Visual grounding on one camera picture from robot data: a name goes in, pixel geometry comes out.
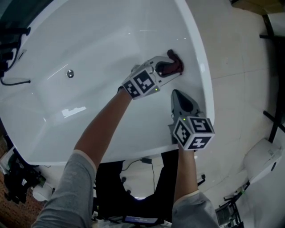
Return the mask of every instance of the floor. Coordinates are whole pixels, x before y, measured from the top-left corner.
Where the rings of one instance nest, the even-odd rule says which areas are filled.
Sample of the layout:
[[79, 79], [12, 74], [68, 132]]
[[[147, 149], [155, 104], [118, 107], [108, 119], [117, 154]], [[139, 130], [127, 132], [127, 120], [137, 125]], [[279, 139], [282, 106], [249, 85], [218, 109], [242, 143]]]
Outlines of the floor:
[[[229, 0], [187, 0], [200, 31], [212, 77], [216, 136], [204, 151], [196, 152], [197, 172], [206, 175], [200, 190], [218, 207], [223, 197], [246, 180], [242, 161], [260, 139], [269, 136], [272, 123], [262, 114], [274, 113], [278, 78], [270, 41], [262, 40], [261, 16], [231, 7]], [[153, 157], [155, 184], [162, 168]], [[126, 161], [124, 167], [132, 161]], [[63, 167], [42, 167], [56, 187]], [[122, 173], [125, 188], [135, 197], [153, 193], [151, 165], [135, 162]]]

